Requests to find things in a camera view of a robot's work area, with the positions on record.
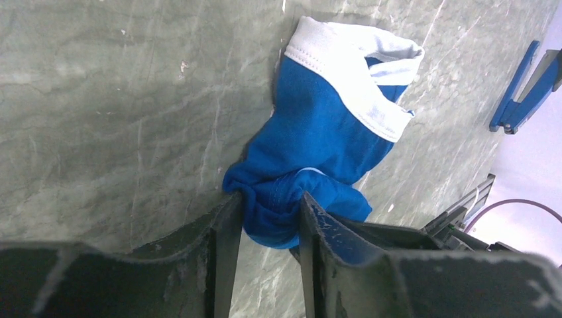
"white floor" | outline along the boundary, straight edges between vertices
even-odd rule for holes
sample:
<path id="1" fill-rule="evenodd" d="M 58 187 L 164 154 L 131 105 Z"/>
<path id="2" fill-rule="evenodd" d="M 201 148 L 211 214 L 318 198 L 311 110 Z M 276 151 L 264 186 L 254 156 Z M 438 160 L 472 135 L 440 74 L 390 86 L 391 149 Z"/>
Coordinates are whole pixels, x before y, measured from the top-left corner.
<path id="1" fill-rule="evenodd" d="M 540 60 L 547 49 L 561 48 L 562 5 L 535 60 Z M 559 89 L 517 134 L 506 136 L 500 145 L 491 171 L 496 181 L 486 207 L 507 199 L 527 199 L 562 213 L 561 125 Z M 470 234 L 485 242 L 502 241 L 519 250 L 543 255 L 556 266 L 562 264 L 562 223 L 533 205 L 509 203 L 495 207 L 478 220 Z"/>

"folded blue fabric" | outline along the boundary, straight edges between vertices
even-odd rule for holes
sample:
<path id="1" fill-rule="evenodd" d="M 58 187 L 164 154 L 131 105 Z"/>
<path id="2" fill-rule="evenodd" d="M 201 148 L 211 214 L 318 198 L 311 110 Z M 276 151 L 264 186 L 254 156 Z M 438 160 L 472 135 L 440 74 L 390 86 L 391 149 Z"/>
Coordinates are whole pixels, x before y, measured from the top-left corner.
<path id="1" fill-rule="evenodd" d="M 395 102 L 423 49 L 369 26 L 303 17 L 283 59 L 276 109 L 223 180 L 244 195 L 244 229 L 272 248 L 298 245 L 305 191 L 328 212 L 364 221 L 371 208 L 353 188 L 392 149 L 414 114 Z"/>

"scratched surface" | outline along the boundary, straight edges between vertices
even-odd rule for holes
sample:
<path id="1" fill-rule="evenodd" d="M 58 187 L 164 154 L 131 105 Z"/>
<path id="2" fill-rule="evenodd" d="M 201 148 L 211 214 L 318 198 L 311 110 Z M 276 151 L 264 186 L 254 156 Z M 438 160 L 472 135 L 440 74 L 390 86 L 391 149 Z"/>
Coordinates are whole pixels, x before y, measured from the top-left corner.
<path id="1" fill-rule="evenodd" d="M 371 221 L 420 226 L 484 180 L 487 122 L 558 0 L 3 0 L 0 239 L 126 252 L 209 211 L 272 110 L 301 15 L 423 44 L 416 111 L 357 185 Z M 233 317 L 302 317 L 298 265 L 241 242 Z"/>

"blue cloth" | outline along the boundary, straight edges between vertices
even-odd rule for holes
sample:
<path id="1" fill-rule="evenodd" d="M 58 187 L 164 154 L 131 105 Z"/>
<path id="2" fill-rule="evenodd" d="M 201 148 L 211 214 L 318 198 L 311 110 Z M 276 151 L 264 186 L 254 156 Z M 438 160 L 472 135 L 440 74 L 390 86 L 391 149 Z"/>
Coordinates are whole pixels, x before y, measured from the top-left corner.
<path id="1" fill-rule="evenodd" d="M 365 67 L 377 63 L 366 58 Z M 406 86 L 379 88 L 396 101 Z M 244 230 L 255 242 L 291 248 L 298 245 L 305 191 L 330 213 L 354 221 L 367 218 L 371 207 L 352 185 L 393 145 L 361 124 L 321 76 L 285 58 L 275 112 L 249 144 L 245 160 L 226 172 L 223 190 L 242 191 Z"/>

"blue metal bracket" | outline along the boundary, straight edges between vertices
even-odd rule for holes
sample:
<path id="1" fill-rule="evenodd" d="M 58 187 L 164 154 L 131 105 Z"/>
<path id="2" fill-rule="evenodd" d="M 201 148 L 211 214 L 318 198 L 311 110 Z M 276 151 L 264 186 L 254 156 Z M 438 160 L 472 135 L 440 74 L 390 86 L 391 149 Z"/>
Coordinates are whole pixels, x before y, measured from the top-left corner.
<path id="1" fill-rule="evenodd" d="M 541 107 L 550 93 L 562 84 L 562 50 L 547 50 L 523 89 L 519 101 L 514 100 L 539 46 L 540 42 L 536 40 L 529 45 L 490 122 L 490 131 L 496 132 L 504 127 L 506 134 L 515 134 Z"/>

